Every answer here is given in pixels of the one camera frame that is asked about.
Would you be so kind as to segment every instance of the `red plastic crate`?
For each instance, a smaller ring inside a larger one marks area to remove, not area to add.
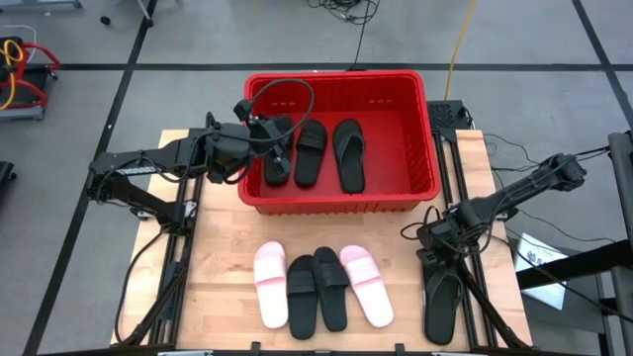
[[[422,78],[410,70],[334,73],[256,74],[248,78],[245,97],[282,78],[304,79],[315,90],[311,119],[327,129],[327,147],[316,184],[295,184],[293,147],[290,179],[281,187],[264,181],[262,162],[253,163],[239,183],[239,198],[261,214],[404,212],[435,198],[440,182]],[[310,101],[305,87],[279,84],[264,93],[253,113],[290,115],[296,123]],[[343,193],[331,138],[336,125],[353,118],[365,137],[365,192]],[[300,130],[295,132],[295,142]]]

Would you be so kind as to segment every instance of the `white paper sheet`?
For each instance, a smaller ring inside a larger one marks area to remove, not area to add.
[[[535,265],[542,265],[544,263],[556,261],[567,256],[561,253],[556,248],[547,245],[544,242],[537,240],[536,238],[523,234],[523,239],[519,242],[518,250],[527,259]],[[527,262],[522,258],[516,258],[516,264],[514,270],[516,272],[524,269],[531,268]],[[538,301],[541,301],[551,307],[561,311],[563,309],[563,300],[565,299],[565,288],[559,284],[551,284],[547,286],[541,286],[536,288],[526,289],[521,291],[523,294],[530,296]]]

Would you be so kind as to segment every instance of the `wooden table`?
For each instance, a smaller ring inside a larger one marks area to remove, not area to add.
[[[186,134],[187,131],[165,131],[160,146]],[[458,132],[458,144],[469,196],[486,196],[494,192],[482,133]],[[449,173],[454,178],[450,154],[446,159]],[[451,179],[451,185],[452,192],[457,192],[454,179]],[[149,192],[157,197],[174,200],[176,190],[176,184],[157,175],[151,177]],[[403,343],[407,351],[468,350],[461,307],[457,313],[455,335],[449,345],[435,345],[422,333],[421,263],[414,254],[420,245],[400,238],[399,231],[408,223],[421,221],[429,205],[442,211],[442,194],[433,201],[419,204],[410,213],[267,217],[245,205],[237,196],[235,186],[211,184],[205,180],[177,347],[243,350],[249,349],[252,341],[260,341],[263,350],[387,351],[394,350],[396,343]],[[155,221],[141,222],[134,254],[157,232]],[[505,237],[501,222],[496,222],[494,235]],[[288,325],[267,329],[259,315],[253,285],[253,257],[259,246],[270,240],[284,245],[288,264],[320,246],[329,246],[334,251],[348,244],[367,248],[379,264],[387,285],[395,313],[392,324],[381,329],[372,327],[348,289],[348,326],[343,332],[328,332],[320,313],[316,334],[307,341],[295,340]],[[132,332],[156,298],[166,241],[164,237],[148,249],[132,272],[120,320],[123,338]],[[491,302],[516,334],[531,344],[508,247],[493,239],[482,254],[482,260]],[[481,310],[474,299],[473,309],[479,342],[485,345]]]

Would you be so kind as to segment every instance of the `pink slide sandal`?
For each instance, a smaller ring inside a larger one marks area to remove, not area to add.
[[[264,243],[253,267],[259,310],[268,328],[282,327],[288,321],[286,297],[286,253],[279,242]]]
[[[394,310],[372,255],[361,246],[351,245],[340,251],[339,259],[369,323],[375,327],[389,325]]]

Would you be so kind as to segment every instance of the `black flip-flop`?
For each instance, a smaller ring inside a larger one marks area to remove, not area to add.
[[[340,122],[334,129],[332,143],[341,189],[349,194],[362,193],[365,190],[365,138],[358,122],[354,119]]]
[[[271,119],[275,126],[279,130],[280,134],[286,133],[289,129],[293,127],[293,121],[290,117],[282,116]],[[290,158],[292,157],[292,148],[293,148],[293,136],[289,135],[284,138],[284,146],[286,147],[286,151],[284,152],[284,157]],[[290,177],[290,172],[286,174],[279,174],[277,170],[275,170],[275,163],[273,162],[272,154],[266,154],[264,156],[264,179],[266,180],[266,184],[269,186],[280,186],[288,182],[288,177]]]
[[[422,268],[424,279],[424,335],[438,345],[448,345],[455,331],[455,313],[464,293],[454,268]]]
[[[315,251],[315,280],[323,322],[329,331],[342,331],[347,327],[345,288],[349,280],[336,253],[329,247]]]
[[[295,183],[298,186],[310,188],[317,182],[326,145],[327,131],[323,124],[316,120],[306,121],[297,139]]]
[[[299,340],[313,337],[317,327],[317,285],[313,268],[313,257],[303,255],[288,269],[286,294],[290,333]]]

